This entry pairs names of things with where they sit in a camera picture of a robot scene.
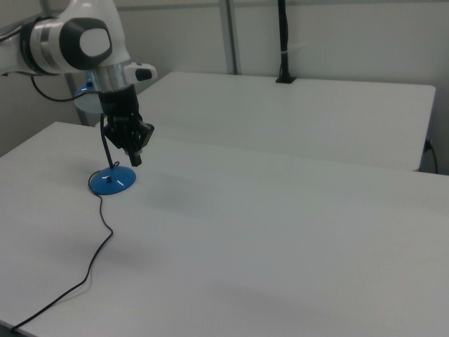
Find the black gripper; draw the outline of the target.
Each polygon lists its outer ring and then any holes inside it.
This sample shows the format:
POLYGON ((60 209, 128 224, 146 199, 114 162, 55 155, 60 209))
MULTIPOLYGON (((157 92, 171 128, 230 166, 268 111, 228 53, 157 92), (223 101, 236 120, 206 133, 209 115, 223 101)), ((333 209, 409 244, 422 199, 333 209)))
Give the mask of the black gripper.
POLYGON ((154 126, 142 121, 134 85, 118 91, 98 94, 102 111, 107 117, 103 131, 106 138, 130 159, 131 166, 142 163, 141 152, 154 132, 154 126), (136 138, 135 149, 133 138, 136 138))

